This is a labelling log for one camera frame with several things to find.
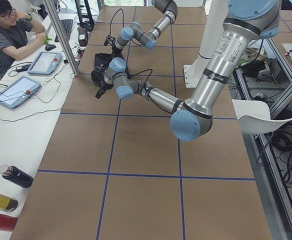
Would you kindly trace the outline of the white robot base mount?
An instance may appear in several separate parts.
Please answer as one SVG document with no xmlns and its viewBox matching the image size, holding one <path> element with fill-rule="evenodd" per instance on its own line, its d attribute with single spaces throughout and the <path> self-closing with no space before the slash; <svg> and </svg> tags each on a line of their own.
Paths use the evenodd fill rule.
<svg viewBox="0 0 292 240">
<path fill-rule="evenodd" d="M 195 88 L 207 67 L 209 60 L 224 32 L 223 21 L 228 14 L 228 0 L 212 0 L 204 28 L 197 59 L 191 65 L 184 65 L 184 79 L 187 88 Z"/>
</svg>

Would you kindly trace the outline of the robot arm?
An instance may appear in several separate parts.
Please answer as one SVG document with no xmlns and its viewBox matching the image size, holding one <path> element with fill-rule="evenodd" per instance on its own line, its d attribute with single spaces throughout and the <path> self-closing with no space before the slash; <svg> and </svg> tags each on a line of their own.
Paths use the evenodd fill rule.
<svg viewBox="0 0 292 240">
<path fill-rule="evenodd" d="M 230 0 L 223 20 L 223 33 L 214 45 L 212 55 L 203 70 L 194 73 L 196 87 L 190 98 L 172 96 L 147 80 L 136 80 L 127 73 L 121 53 L 129 41 L 137 40 L 152 50 L 162 32 L 174 24 L 178 7 L 173 0 L 154 0 L 153 6 L 162 14 L 154 27 L 145 32 L 139 22 L 123 27 L 118 37 L 108 36 L 111 54 L 105 54 L 101 64 L 94 67 L 91 79 L 99 87 L 96 97 L 115 89 L 122 100 L 140 95 L 158 108 L 171 114 L 170 128 L 182 141 L 193 141 L 206 134 L 213 125 L 213 106 L 236 65 L 251 41 L 277 35 L 282 3 L 279 0 Z"/>
<path fill-rule="evenodd" d="M 144 46 L 148 50 L 152 50 L 162 33 L 176 22 L 178 17 L 178 6 L 173 0 L 153 0 L 152 6 L 160 11 L 163 16 L 154 24 L 148 31 L 144 31 L 141 23 L 134 21 L 129 25 L 124 26 L 118 37 L 113 37 L 108 34 L 105 38 L 104 45 L 110 45 L 112 49 L 112 55 L 116 56 L 120 54 L 126 45 L 136 40 L 141 46 Z"/>
</svg>

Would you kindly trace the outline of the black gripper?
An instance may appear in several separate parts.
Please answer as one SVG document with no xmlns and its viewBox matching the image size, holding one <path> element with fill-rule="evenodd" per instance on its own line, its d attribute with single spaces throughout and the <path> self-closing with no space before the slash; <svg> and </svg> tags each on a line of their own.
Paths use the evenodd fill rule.
<svg viewBox="0 0 292 240">
<path fill-rule="evenodd" d="M 104 41 L 104 46 L 111 46 L 112 54 L 120 54 L 123 50 L 116 46 L 117 39 L 111 35 L 107 35 Z"/>
<path fill-rule="evenodd" d="M 100 89 L 97 91 L 97 93 L 95 94 L 95 97 L 97 99 L 100 99 L 107 90 L 111 90 L 113 88 L 113 85 L 108 83 L 106 80 L 108 80 L 108 78 L 106 77 L 106 67 L 101 64 L 100 66 L 98 66 L 94 71 L 95 71 L 95 75 L 98 78 L 99 82 L 100 82 Z"/>
</svg>

